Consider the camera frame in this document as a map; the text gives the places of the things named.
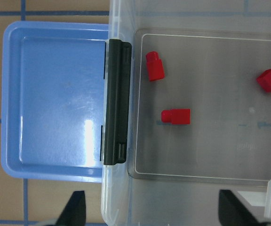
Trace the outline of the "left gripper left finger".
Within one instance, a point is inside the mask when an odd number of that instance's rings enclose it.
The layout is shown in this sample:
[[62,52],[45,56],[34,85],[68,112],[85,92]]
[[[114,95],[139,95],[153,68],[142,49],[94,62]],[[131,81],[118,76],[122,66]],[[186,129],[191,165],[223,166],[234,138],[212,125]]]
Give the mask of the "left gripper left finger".
[[86,224],[85,191],[74,191],[57,219],[56,226],[84,226]]

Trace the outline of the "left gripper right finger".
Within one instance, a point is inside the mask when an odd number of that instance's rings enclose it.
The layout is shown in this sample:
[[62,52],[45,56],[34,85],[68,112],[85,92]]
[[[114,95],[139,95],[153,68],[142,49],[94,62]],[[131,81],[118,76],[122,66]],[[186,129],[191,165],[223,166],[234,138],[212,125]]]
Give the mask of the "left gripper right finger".
[[222,226],[266,226],[259,222],[231,190],[220,190],[218,219]]

